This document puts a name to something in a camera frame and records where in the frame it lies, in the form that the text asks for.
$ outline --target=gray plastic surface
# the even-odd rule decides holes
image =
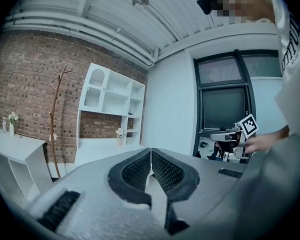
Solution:
[[[56,231],[69,239],[248,240],[275,225],[300,193],[300,136],[279,142],[268,154],[254,154],[247,165],[160,150],[199,172],[200,183],[191,197],[173,203],[177,218],[189,224],[184,231],[169,235],[148,205],[127,203],[109,188],[110,168],[137,151],[78,167],[34,200],[28,211],[40,218],[63,191],[72,190],[81,196]],[[237,179],[218,173],[220,168],[243,174]]]

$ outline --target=vase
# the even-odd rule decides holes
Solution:
[[[116,145],[122,146],[122,138],[116,138]]]
[[[15,136],[15,126],[13,123],[10,123],[9,131],[10,131],[10,136],[14,137]]]

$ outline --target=white t-shirt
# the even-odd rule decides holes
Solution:
[[[275,97],[290,134],[300,135],[300,24],[283,0],[272,0],[283,88]]]
[[[279,38],[279,59],[286,83],[300,69],[300,24],[283,0],[272,0]]]

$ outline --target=flower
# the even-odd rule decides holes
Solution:
[[[10,124],[13,124],[14,122],[18,121],[19,120],[19,116],[15,113],[15,112],[12,112],[9,116],[9,121],[10,121]]]
[[[124,130],[119,128],[118,130],[115,131],[115,133],[116,133],[116,137],[121,139],[121,136],[124,134]]]

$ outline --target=hand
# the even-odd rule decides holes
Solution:
[[[260,151],[268,152],[269,149],[280,139],[280,136],[276,132],[250,138],[245,145],[245,153],[249,154]]]

